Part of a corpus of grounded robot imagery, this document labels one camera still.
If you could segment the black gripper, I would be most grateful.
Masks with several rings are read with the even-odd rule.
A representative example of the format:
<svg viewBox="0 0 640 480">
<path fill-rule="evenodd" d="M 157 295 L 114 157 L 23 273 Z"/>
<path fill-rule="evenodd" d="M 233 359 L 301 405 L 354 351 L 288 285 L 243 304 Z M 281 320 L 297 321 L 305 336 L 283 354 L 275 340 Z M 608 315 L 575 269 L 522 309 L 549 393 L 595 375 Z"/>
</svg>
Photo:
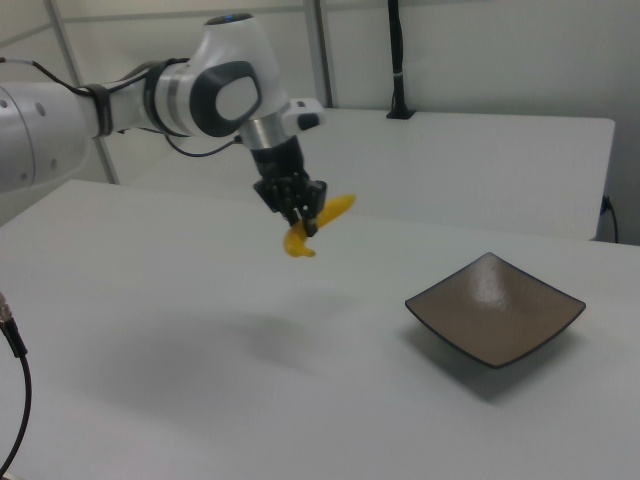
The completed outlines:
<svg viewBox="0 0 640 480">
<path fill-rule="evenodd" d="M 319 230 L 317 215 L 324 207 L 327 185 L 309 177 L 298 138 L 252 150 L 251 155 L 261 176 L 254 184 L 260 198 L 273 212 L 286 216 L 290 226 L 302 220 L 306 236 L 313 237 Z"/>
</svg>

